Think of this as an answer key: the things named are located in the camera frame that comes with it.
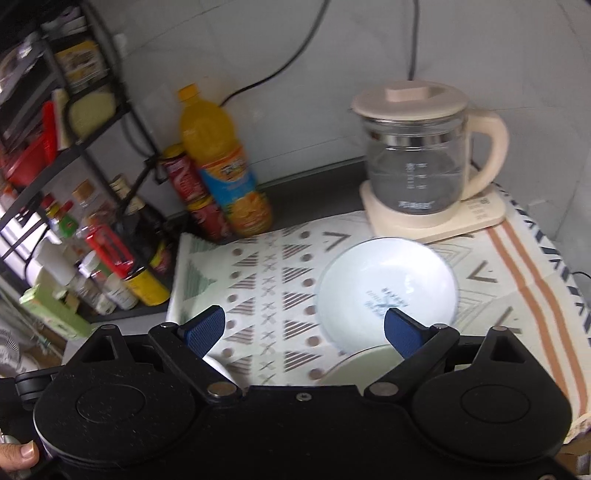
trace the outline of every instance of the power cord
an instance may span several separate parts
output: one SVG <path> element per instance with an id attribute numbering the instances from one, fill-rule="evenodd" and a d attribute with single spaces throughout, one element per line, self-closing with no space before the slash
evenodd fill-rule
<path id="1" fill-rule="evenodd" d="M 269 80 L 275 78 L 277 75 L 279 75 L 281 72 L 283 72 L 286 68 L 290 67 L 305 52 L 306 48 L 308 47 L 308 45 L 310 44 L 310 42 L 312 41 L 312 39 L 316 35 L 316 32 L 318 31 L 318 28 L 320 27 L 320 24 L 322 23 L 322 21 L 324 19 L 324 15 L 326 13 L 326 10 L 329 7 L 329 4 L 330 4 L 330 0 L 324 0 L 322 2 L 322 6 L 320 7 L 320 11 L 318 12 L 318 15 L 316 15 L 316 19 L 314 20 L 312 28 L 308 32 L 306 39 L 300 45 L 300 48 L 297 49 L 297 51 L 291 56 L 291 58 L 289 60 L 287 60 L 287 62 L 281 68 L 279 68 L 278 70 L 271 73 L 268 77 L 265 77 L 262 80 L 259 80 L 258 82 L 252 83 L 251 85 L 245 86 L 245 87 L 241 88 L 240 90 L 236 90 L 236 92 L 231 93 L 223 100 L 222 103 L 220 103 L 220 106 L 225 106 L 236 95 L 240 95 L 241 93 L 244 93 L 247 90 L 250 90 L 254 87 L 258 87 L 259 85 L 262 85 L 263 83 L 268 82 Z"/>
<path id="2" fill-rule="evenodd" d="M 413 38 L 411 40 L 410 65 L 408 67 L 408 80 L 414 80 L 414 74 L 417 70 L 417 50 L 418 50 L 418 23 L 421 17 L 421 6 L 418 0 L 413 0 Z"/>
<path id="3" fill-rule="evenodd" d="M 571 272 L 572 275 L 584 275 L 585 277 L 587 277 L 589 280 L 591 280 L 591 275 L 589 275 L 587 272 L 583 272 L 583 271 L 578 271 L 578 272 Z"/>

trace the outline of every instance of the kettle handle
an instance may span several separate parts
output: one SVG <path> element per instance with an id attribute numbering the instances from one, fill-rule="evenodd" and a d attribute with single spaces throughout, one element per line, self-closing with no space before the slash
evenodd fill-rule
<path id="1" fill-rule="evenodd" d="M 499 115 L 489 110 L 468 110 L 467 114 L 468 138 L 472 132 L 488 135 L 491 138 L 491 152 L 482 170 L 464 187 L 461 200 L 473 197 L 488 187 L 505 163 L 509 149 L 509 132 Z"/>

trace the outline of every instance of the kettle base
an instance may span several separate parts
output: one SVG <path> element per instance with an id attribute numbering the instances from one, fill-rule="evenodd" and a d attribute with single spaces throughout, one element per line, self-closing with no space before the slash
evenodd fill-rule
<path id="1" fill-rule="evenodd" d="M 359 193 L 376 236 L 396 236 L 430 244 L 497 225 L 505 219 L 505 202 L 494 185 L 432 215 L 409 215 L 386 207 L 374 195 L 369 180 L 361 184 Z"/>

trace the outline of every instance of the white plate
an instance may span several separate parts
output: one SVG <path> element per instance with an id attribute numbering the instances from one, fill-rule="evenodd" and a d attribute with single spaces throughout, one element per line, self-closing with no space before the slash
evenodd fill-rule
<path id="1" fill-rule="evenodd" d="M 316 306 L 326 336 L 354 353 L 388 343 L 389 308 L 425 326 L 450 325 L 457 301 L 452 269 L 433 250 L 404 238 L 376 238 L 346 250 L 326 268 Z"/>
<path id="2" fill-rule="evenodd" d="M 366 387 L 402 363 L 402 360 L 392 345 L 368 348 L 335 365 L 325 373 L 318 385 L 355 385 L 363 395 Z"/>

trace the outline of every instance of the kettle lid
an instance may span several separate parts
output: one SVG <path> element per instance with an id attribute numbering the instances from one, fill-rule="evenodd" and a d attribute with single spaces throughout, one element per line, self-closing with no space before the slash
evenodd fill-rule
<path id="1" fill-rule="evenodd" d="M 418 121 L 454 115 L 467 105 L 468 97 L 457 88 L 423 80 L 402 80 L 361 92 L 351 107 L 367 118 Z"/>

